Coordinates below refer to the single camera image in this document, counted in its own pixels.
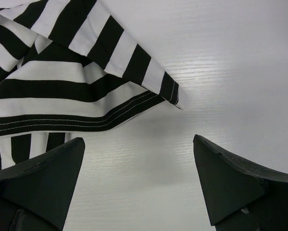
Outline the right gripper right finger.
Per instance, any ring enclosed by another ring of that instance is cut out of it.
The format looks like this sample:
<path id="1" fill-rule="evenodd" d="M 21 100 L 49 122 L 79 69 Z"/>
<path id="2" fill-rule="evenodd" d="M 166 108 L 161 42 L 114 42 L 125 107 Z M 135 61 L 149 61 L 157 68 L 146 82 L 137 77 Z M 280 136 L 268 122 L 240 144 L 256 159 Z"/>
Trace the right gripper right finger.
<path id="1" fill-rule="evenodd" d="M 201 135 L 194 159 L 211 226 L 288 231 L 288 174 L 231 153 Z"/>

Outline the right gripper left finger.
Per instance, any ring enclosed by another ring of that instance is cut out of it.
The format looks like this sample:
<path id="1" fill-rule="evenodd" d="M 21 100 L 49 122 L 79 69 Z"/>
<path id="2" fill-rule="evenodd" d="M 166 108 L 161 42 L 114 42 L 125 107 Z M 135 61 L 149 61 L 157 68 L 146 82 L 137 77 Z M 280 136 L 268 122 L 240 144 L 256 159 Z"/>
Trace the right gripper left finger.
<path id="1" fill-rule="evenodd" d="M 61 231 L 85 152 L 74 138 L 0 170 L 0 231 Z"/>

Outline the black white striped tank top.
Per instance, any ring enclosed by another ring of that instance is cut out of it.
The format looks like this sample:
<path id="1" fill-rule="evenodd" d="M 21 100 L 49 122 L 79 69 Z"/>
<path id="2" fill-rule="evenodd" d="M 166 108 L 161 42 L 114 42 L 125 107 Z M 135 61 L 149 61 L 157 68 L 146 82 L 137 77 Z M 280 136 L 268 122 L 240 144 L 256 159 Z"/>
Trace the black white striped tank top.
<path id="1" fill-rule="evenodd" d="M 0 8 L 0 170 L 187 95 L 99 0 Z"/>

